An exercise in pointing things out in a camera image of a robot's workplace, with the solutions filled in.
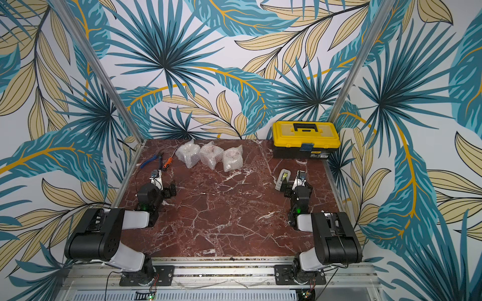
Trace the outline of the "clear bubble wrap sheet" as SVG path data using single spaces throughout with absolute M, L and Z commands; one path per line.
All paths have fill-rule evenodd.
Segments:
M 198 144 L 195 144 L 194 140 L 179 146 L 175 154 L 177 158 L 185 163 L 188 169 L 194 167 L 200 161 L 200 149 Z
M 243 166 L 243 147 L 231 147 L 223 152 L 223 170 L 227 173 Z
M 224 150 L 221 147 L 210 142 L 201 147 L 199 152 L 200 161 L 211 170 L 214 170 L 216 165 L 222 161 L 223 153 Z

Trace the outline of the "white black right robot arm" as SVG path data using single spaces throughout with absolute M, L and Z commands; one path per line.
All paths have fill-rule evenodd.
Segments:
M 362 248 L 348 215 L 344 212 L 309 212 L 313 187 L 305 180 L 283 182 L 284 194 L 291 199 L 288 223 L 299 232 L 311 233 L 314 246 L 298 253 L 288 272 L 298 284 L 315 280 L 329 266 L 348 268 L 362 261 Z

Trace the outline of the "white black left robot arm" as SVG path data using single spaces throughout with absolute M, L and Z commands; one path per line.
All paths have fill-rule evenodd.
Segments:
M 120 269 L 123 274 L 138 273 L 152 278 L 151 259 L 124 245 L 122 232 L 154 227 L 162 202 L 176 195 L 174 182 L 163 189 L 148 183 L 137 194 L 136 210 L 88 209 L 66 242 L 65 256 L 80 262 L 102 262 Z

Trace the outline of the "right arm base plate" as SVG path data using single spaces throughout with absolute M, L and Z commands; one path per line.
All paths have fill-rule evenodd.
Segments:
M 276 285 L 324 285 L 325 274 L 321 271 L 303 271 L 294 265 L 275 265 L 274 276 Z

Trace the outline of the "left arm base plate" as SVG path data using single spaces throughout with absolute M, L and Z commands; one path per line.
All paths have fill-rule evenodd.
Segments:
M 121 287 L 169 287 L 173 276 L 173 265 L 157 265 L 143 268 L 138 272 L 123 272 L 119 285 Z

